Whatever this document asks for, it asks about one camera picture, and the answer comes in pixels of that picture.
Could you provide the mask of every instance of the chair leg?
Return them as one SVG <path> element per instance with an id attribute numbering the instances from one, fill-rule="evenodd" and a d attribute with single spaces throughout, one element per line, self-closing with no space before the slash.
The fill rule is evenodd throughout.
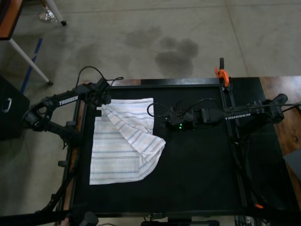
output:
<path id="1" fill-rule="evenodd" d="M 49 86 L 53 85 L 53 83 L 44 75 L 44 73 L 36 66 L 36 64 L 24 53 L 24 51 L 18 46 L 18 44 L 10 39 L 8 42 L 12 45 L 12 47 L 29 63 L 29 65 L 41 76 Z"/>

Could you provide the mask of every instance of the wooden surface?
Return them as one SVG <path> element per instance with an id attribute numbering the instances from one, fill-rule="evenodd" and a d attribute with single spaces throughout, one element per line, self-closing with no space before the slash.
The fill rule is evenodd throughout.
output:
<path id="1" fill-rule="evenodd" d="M 301 101 L 301 76 L 265 77 L 260 78 L 260 81 L 267 99 L 273 99 L 278 94 L 284 93 L 288 96 L 287 103 Z M 284 116 L 282 122 L 275 124 L 275 129 L 283 155 L 287 155 L 301 148 L 301 114 L 297 109 L 293 109 L 284 112 Z M 301 183 L 288 165 L 287 168 L 301 209 Z"/>
<path id="2" fill-rule="evenodd" d="M 21 4 L 23 0 L 11 0 L 9 8 L 0 25 L 0 39 L 11 38 L 12 32 L 15 29 L 16 20 L 20 15 Z"/>
<path id="3" fill-rule="evenodd" d="M 81 128 L 82 128 L 84 112 L 85 112 L 85 103 L 83 101 L 81 101 L 80 105 L 79 105 L 78 116 L 77 116 L 77 119 L 76 119 L 76 129 L 78 131 L 81 131 Z M 70 158 L 71 163 L 70 163 L 70 167 L 69 167 L 69 172 L 73 169 L 73 166 L 74 166 L 74 163 L 75 163 L 75 160 L 76 160 L 76 157 L 77 157 L 78 153 L 79 153 L 79 149 L 78 148 L 73 148 L 73 150 L 71 152 L 71 158 Z M 63 210 L 69 210 L 70 209 L 73 183 L 74 183 L 74 179 L 72 179 L 70 181 L 68 187 L 66 188 Z"/>

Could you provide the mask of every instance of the black cabinet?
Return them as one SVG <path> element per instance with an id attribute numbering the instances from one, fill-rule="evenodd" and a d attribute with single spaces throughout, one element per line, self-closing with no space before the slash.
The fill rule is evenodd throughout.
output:
<path id="1" fill-rule="evenodd" d="M 29 104 L 29 99 L 0 76 L 0 140 L 20 137 Z"/>

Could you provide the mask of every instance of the striped towel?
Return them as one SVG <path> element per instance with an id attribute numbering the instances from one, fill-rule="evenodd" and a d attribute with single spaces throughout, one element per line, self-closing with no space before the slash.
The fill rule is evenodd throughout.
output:
<path id="1" fill-rule="evenodd" d="M 165 141 L 152 134 L 153 98 L 112 100 L 95 118 L 90 185 L 139 181 L 156 167 Z M 153 106 L 149 109 L 154 114 Z"/>

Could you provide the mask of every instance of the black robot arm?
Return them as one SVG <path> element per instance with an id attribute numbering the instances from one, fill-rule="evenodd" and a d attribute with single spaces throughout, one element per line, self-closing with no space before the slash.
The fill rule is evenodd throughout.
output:
<path id="1" fill-rule="evenodd" d="M 111 103 L 111 86 L 107 80 L 101 78 L 97 83 L 81 84 L 71 91 L 46 97 L 39 103 L 30 107 L 23 117 L 23 126 L 34 131 L 49 131 L 58 134 L 64 144 L 78 145 L 79 132 L 74 123 L 67 122 L 63 127 L 51 122 L 53 111 L 63 105 L 77 100 L 83 100 L 88 105 L 101 106 Z"/>
<path id="2" fill-rule="evenodd" d="M 222 108 L 213 99 L 203 99 L 193 106 L 203 101 L 214 101 L 218 107 L 192 109 L 192 106 L 185 111 L 175 110 L 172 107 L 164 116 L 166 117 L 165 126 L 172 130 L 202 129 L 214 126 L 222 120 L 235 120 L 253 116 L 252 120 L 241 128 L 242 135 L 249 134 L 267 123 L 275 124 L 281 122 L 284 119 L 281 107 L 286 105 L 287 100 L 288 98 L 285 94 L 279 94 L 273 100 L 254 101 L 252 104 Z"/>

